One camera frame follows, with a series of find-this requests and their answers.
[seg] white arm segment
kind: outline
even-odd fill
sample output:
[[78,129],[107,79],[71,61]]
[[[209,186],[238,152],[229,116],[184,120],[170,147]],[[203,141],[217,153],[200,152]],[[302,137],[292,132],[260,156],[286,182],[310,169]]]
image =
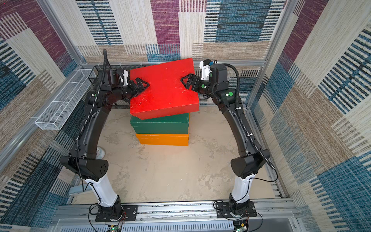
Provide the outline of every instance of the white arm segment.
[[91,187],[95,196],[97,197],[98,201],[101,198],[100,206],[103,207],[111,207],[115,204],[117,200],[117,194],[112,189],[111,183],[109,182],[107,173],[102,177],[99,178],[97,182],[91,179],[85,180],[88,184],[92,183],[93,186]]
[[252,177],[255,177],[255,175],[254,174],[249,175],[245,179],[242,179],[241,177],[236,176],[236,178],[234,179],[234,188],[232,190],[232,197],[234,200],[239,200],[236,202],[237,204],[244,203],[250,199],[251,183],[253,182],[253,179],[250,179],[250,178]]

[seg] white wire basket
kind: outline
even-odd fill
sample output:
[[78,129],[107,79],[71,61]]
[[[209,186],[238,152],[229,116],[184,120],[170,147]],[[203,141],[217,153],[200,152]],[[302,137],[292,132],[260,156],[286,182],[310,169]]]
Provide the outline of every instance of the white wire basket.
[[96,78],[91,69],[80,69],[76,72],[35,124],[42,130],[60,130],[89,88],[89,78]]

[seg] green lid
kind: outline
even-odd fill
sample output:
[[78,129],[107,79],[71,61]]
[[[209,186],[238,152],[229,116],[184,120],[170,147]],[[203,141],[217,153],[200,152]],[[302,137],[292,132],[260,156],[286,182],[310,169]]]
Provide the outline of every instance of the green lid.
[[145,120],[132,116],[130,124],[137,134],[188,134],[189,113]]

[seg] vented panel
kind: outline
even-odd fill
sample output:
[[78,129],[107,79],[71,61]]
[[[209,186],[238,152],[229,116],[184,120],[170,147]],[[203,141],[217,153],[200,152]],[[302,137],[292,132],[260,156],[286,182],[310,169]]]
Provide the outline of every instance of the vented panel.
[[[98,232],[106,232],[108,225],[94,225],[94,228]],[[60,232],[95,232],[95,230],[88,226],[62,226],[62,230]]]
[[122,232],[182,232],[182,231],[225,231],[233,230],[232,221],[215,222],[168,222],[168,223],[144,223],[143,225],[124,224]]
[[[108,225],[93,225],[98,232],[106,232]],[[227,220],[199,222],[157,222],[157,223],[126,223],[122,232],[191,232],[191,231],[230,231],[233,222]],[[94,232],[90,225],[62,226],[61,232]]]

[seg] black mounting plate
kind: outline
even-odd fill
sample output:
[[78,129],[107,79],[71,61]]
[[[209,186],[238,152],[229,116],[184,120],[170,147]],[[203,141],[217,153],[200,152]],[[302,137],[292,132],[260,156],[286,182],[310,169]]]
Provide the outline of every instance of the black mounting plate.
[[[218,218],[234,218],[235,217],[231,214],[231,209],[229,207],[229,204],[226,204],[226,202],[216,202],[215,207],[217,208],[216,214]],[[254,205],[254,202],[252,201],[249,201],[248,206],[246,206],[244,210],[247,211],[250,218],[257,216],[255,205]]]
[[[121,205],[124,212],[126,212],[126,222],[134,222],[137,218],[138,205]],[[104,214],[102,211],[98,211],[96,215],[95,222],[112,222],[110,219],[113,219],[111,215]]]

